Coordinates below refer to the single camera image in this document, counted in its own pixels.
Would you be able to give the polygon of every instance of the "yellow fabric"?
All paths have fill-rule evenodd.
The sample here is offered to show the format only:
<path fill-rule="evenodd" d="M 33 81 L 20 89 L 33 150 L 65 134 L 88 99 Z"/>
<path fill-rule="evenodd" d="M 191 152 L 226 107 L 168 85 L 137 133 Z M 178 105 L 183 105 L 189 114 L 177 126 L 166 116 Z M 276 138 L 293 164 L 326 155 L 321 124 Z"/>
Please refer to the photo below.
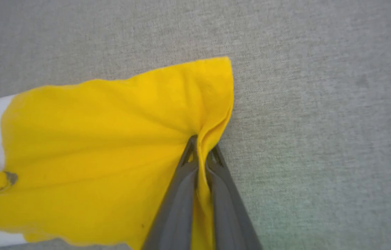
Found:
<path fill-rule="evenodd" d="M 204 162 L 231 115 L 228 58 L 160 68 L 128 80 L 45 86 L 17 95 L 2 115 L 0 231 L 29 242 L 125 242 L 139 249 L 191 135 L 199 183 L 193 249 L 213 248 Z"/>

